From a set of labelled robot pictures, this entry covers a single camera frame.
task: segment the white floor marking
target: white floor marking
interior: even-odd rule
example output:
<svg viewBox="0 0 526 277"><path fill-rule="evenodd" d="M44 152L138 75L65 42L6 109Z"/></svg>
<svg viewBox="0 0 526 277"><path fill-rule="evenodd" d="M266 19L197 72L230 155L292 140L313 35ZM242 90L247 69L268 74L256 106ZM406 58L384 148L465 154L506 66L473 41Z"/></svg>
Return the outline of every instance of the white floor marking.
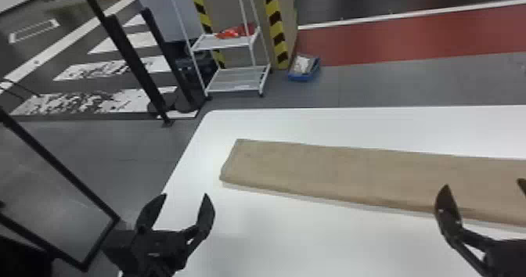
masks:
<svg viewBox="0 0 526 277"><path fill-rule="evenodd" d="M39 27L39 26L44 26L46 24L48 24L48 27L42 28L39 31L35 31L34 33L31 33L29 35L26 35L26 36L18 38L18 34L24 32L24 31L27 31L27 30ZM21 29L21 30L18 30L18 31L14 31L11 34L9 34L9 43L13 44L13 43L16 43L16 42L19 42L19 41L22 41L22 40L34 37L34 36L36 36L38 34L41 34L41 33L44 33L44 32L50 31L50 30L53 30L56 27L60 27L60 24L59 24L59 22L56 19L46 20L46 21L41 22L41 23L36 23L34 25L31 25L29 27L25 27L24 29Z"/></svg>
<svg viewBox="0 0 526 277"><path fill-rule="evenodd" d="M474 4L474 5L447 7L443 9L428 9L428 10L409 12L409 13L397 13L397 14L389 14L389 15L384 15L384 16L363 17L360 19L353 19L353 20L335 20L335 21L325 22L325 23L311 23L307 25L301 25L298 27L298 29L299 30L313 30L313 29L319 29L319 28L324 28L324 27L347 26L347 25L353 25L353 24L358 24L358 23L380 22L382 20L398 20L398 19L406 19L410 17L430 16L430 15L441 14L441 13L457 13L457 12L465 12L465 11L477 10L477 9L494 9L498 7L523 5L523 4L526 4L526 0L504 0L504 1L498 1L498 2Z"/></svg>
<svg viewBox="0 0 526 277"><path fill-rule="evenodd" d="M138 14L132 17L131 20L126 22L123 27L134 27L134 26L139 26L139 25L146 25L146 21L141 16L141 14Z"/></svg>
<svg viewBox="0 0 526 277"><path fill-rule="evenodd" d="M160 87L161 93L173 92L177 87ZM146 113L150 99L142 89L123 89L119 92L67 92L33 95L14 111L14 116L69 113ZM171 111L171 118L191 118L197 115Z"/></svg>
<svg viewBox="0 0 526 277"><path fill-rule="evenodd" d="M141 58L144 67L149 73L170 72L170 67L164 56L149 56ZM72 81L82 79L93 79L97 77L112 77L129 71L127 63L123 59L111 60L100 63L74 64L68 67L54 81Z"/></svg>
<svg viewBox="0 0 526 277"><path fill-rule="evenodd" d="M130 43L135 49L157 46L157 42L155 41L153 34L150 32L128 34L128 39L130 39ZM112 51L117 51L117 47L110 38L106 38L102 42L100 42L94 49L92 49L92 51L88 52L88 54Z"/></svg>
<svg viewBox="0 0 526 277"><path fill-rule="evenodd" d="M108 9L106 9L105 14L110 15L121 11L126 6L130 5L135 0L120 0L115 3ZM32 59L29 59L26 63L17 67L14 71L4 76L5 79L19 82L24 79L28 74L31 74L33 71L37 70L40 66L47 63L50 59L61 53L64 49L72 46L73 43L84 37L89 32L93 31L96 27L100 25L100 22L97 18L92 18L91 20L84 23L82 26L78 27L75 31L64 36L62 39L55 42L53 45L49 46L43 52L38 53Z"/></svg>

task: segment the red floor mat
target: red floor mat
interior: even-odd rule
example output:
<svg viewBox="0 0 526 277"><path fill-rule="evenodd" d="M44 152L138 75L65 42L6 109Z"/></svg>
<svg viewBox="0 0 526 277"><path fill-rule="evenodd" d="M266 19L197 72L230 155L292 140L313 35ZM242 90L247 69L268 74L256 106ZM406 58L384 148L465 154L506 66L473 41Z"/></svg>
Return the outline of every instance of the red floor mat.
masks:
<svg viewBox="0 0 526 277"><path fill-rule="evenodd" d="M300 31L325 66L526 51L526 5Z"/></svg>

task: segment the beige towel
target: beige towel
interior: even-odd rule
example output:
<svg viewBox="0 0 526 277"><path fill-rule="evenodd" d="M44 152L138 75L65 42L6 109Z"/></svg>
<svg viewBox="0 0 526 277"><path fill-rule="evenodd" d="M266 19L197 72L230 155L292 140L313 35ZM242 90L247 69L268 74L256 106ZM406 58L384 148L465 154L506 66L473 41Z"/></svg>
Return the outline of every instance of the beige towel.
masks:
<svg viewBox="0 0 526 277"><path fill-rule="evenodd" d="M526 226L518 178L526 160L243 139L221 174L237 185L425 212L449 184L464 217Z"/></svg>

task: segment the metal shelf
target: metal shelf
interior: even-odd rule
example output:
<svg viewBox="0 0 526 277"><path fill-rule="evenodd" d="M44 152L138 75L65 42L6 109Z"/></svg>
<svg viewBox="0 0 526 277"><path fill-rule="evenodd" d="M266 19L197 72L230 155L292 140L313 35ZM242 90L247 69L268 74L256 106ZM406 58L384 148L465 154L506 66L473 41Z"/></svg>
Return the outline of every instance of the metal shelf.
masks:
<svg viewBox="0 0 526 277"><path fill-rule="evenodd" d="M263 94L270 64L218 70L208 84L206 92L258 91Z"/></svg>
<svg viewBox="0 0 526 277"><path fill-rule="evenodd" d="M196 43L192 46L193 52L214 49L229 49L232 47L246 47L254 45L260 33L260 27L257 27L251 36L243 36L239 38L219 39L215 37L216 34L202 34Z"/></svg>

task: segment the black tripod stand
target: black tripod stand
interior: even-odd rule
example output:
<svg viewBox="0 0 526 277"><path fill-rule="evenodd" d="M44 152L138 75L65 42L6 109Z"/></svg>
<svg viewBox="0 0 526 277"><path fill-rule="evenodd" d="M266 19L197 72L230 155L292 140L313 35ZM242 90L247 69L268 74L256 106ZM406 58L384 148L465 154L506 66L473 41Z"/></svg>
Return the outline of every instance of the black tripod stand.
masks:
<svg viewBox="0 0 526 277"><path fill-rule="evenodd" d="M139 81L141 87L150 98L148 111L151 114L159 114L163 118L164 123L169 125L172 124L172 121L170 121L166 112L177 110L181 113L190 113L194 110L198 110L204 104L204 97L199 98L197 97L198 95L193 96L192 92L189 90L186 79L179 72L175 60L171 58L172 55L169 54L168 50L165 48L164 39L162 38L162 35L157 28L157 24L155 23L155 19L149 10L142 14L178 82L179 87L176 92L161 94L155 83L153 83L150 74L144 67L142 60L139 58L139 54L137 54L128 40L128 37L117 17L115 15L105 16L96 0L86 0L86 2L100 20L100 23L103 25L124 60L129 65L131 72L135 75L137 81Z"/></svg>

